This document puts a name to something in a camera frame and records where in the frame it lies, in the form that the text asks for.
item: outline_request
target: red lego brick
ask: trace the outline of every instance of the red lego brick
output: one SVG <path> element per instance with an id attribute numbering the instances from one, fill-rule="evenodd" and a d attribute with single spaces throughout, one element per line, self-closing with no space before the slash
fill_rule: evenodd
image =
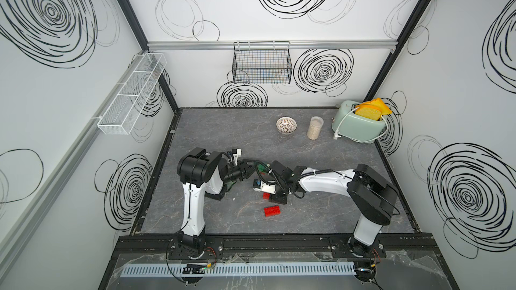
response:
<path id="1" fill-rule="evenodd" d="M 280 206 L 276 205 L 276 206 L 266 207 L 263 209 L 263 211 L 265 212 L 265 217 L 278 215 L 278 214 L 280 214 Z"/>

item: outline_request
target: bread slice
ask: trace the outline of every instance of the bread slice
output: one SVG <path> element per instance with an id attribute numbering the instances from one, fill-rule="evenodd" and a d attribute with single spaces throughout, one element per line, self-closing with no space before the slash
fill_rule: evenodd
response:
<path id="1" fill-rule="evenodd" d="M 382 115 L 387 115 L 387 114 L 392 113 L 392 111 L 389 109 L 389 107 L 380 98 L 376 98 L 374 100 L 359 104 L 359 106 L 365 106 L 365 105 L 379 107 Z"/>
<path id="2" fill-rule="evenodd" d="M 355 111 L 356 115 L 377 121 L 382 115 L 382 110 L 377 106 L 364 104 Z"/>

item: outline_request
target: enclosure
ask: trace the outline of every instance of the enclosure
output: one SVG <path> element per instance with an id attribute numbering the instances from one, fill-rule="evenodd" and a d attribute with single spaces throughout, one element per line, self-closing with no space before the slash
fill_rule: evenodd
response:
<path id="1" fill-rule="evenodd" d="M 0 6 L 0 290 L 513 288 L 516 0 Z"/>

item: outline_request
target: mint green toaster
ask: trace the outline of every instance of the mint green toaster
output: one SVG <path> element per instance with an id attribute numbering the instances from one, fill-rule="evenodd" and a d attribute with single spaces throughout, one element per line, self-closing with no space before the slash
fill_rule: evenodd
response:
<path id="1" fill-rule="evenodd" d="M 355 113 L 350 113 L 346 119 L 344 119 L 340 128 L 338 128 L 342 118 L 359 104 L 360 102 L 351 100 L 342 102 L 337 114 L 333 118 L 331 128 L 336 134 L 341 136 L 348 137 L 357 142 L 372 144 L 375 141 L 369 140 L 378 137 L 385 127 L 385 121 L 383 119 L 375 121 L 361 117 Z"/>

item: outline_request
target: black wire basket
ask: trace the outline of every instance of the black wire basket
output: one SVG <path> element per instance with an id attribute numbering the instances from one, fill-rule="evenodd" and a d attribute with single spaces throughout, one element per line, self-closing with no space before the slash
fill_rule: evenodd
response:
<path id="1" fill-rule="evenodd" d="M 256 84 L 290 84 L 289 42 L 233 43 L 233 80 Z"/>

